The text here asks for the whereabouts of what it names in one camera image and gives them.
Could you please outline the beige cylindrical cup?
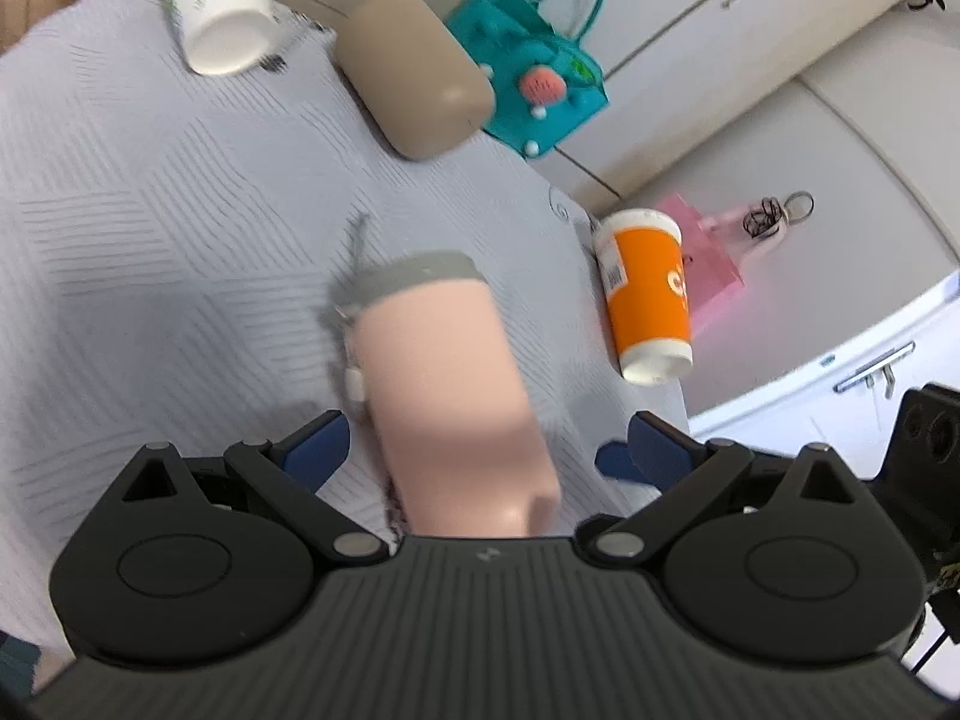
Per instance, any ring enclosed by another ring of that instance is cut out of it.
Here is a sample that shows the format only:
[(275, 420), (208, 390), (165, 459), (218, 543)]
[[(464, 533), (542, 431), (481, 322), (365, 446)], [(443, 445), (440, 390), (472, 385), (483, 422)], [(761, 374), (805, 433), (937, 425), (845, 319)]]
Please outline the beige cylindrical cup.
[(366, 0), (337, 32), (335, 63), (398, 154), (432, 160), (493, 117), (488, 76), (425, 0)]

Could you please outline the white wardrobe cabinet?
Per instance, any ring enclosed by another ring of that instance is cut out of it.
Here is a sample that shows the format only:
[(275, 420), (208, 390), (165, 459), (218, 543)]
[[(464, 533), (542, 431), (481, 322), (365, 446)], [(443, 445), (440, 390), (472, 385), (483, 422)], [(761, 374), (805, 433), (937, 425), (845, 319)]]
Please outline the white wardrobe cabinet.
[[(363, 0), (281, 0), (340, 25)], [(425, 0), (448, 15), (462, 0)], [(919, 0), (607, 0), (584, 39), (608, 105), (535, 160), (592, 213), (635, 195), (815, 60)]]

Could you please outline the orange paper cup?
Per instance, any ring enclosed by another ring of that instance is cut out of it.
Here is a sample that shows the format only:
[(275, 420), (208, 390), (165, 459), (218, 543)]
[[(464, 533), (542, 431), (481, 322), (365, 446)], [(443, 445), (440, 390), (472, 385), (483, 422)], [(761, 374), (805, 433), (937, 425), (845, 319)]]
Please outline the orange paper cup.
[(659, 385), (693, 366), (682, 231), (659, 210), (607, 216), (592, 234), (620, 372)]

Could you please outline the pink gift bag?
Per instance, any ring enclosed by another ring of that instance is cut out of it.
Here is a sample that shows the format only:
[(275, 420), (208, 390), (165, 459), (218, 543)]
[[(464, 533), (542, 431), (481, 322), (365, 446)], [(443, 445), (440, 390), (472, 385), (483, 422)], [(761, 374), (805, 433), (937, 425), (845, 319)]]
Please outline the pink gift bag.
[(719, 215), (704, 216), (678, 193), (656, 208), (682, 231), (686, 297), (693, 335), (716, 323), (745, 291), (750, 266), (786, 239), (789, 220), (777, 199), (763, 199)]

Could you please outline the white paper cup green print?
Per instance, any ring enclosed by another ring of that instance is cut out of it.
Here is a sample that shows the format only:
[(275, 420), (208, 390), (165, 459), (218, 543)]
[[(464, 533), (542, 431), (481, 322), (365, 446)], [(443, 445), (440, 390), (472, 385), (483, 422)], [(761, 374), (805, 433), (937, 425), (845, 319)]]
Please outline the white paper cup green print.
[(197, 75), (235, 75), (274, 43), (272, 0), (161, 0), (182, 57)]

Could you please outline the pink cup with grey rim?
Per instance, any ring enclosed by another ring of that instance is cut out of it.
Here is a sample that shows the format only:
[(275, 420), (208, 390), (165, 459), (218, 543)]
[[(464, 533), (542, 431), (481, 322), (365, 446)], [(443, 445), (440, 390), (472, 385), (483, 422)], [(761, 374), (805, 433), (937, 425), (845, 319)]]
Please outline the pink cup with grey rim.
[(407, 532), (547, 533), (562, 486), (473, 260), (433, 250), (363, 266), (335, 307), (345, 387), (370, 415)]

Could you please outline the grey textured tablecloth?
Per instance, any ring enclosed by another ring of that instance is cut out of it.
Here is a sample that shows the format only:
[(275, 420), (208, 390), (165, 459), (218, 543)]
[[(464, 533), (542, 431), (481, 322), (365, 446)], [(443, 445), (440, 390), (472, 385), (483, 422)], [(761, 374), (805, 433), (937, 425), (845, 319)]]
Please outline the grey textured tablecloth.
[(602, 444), (677, 385), (613, 364), (592, 220), (488, 137), (395, 156), (332, 62), (280, 18), (275, 68), (185, 68), (158, 0), (78, 0), (2, 59), (2, 628), (67, 642), (50, 569), (142, 445), (217, 455), (343, 408), (355, 266), (459, 250), (487, 278), (563, 488), (558, 532), (651, 488)]

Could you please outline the teal felt handbag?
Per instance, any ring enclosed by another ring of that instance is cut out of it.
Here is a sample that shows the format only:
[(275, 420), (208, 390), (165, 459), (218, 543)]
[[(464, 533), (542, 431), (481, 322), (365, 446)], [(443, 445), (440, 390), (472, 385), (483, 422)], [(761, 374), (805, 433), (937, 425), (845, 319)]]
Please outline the teal felt handbag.
[(537, 160), (608, 105), (604, 71), (583, 49), (605, 0), (578, 32), (556, 31), (544, 0), (464, 0), (446, 28), (487, 75), (494, 112), (485, 132)]

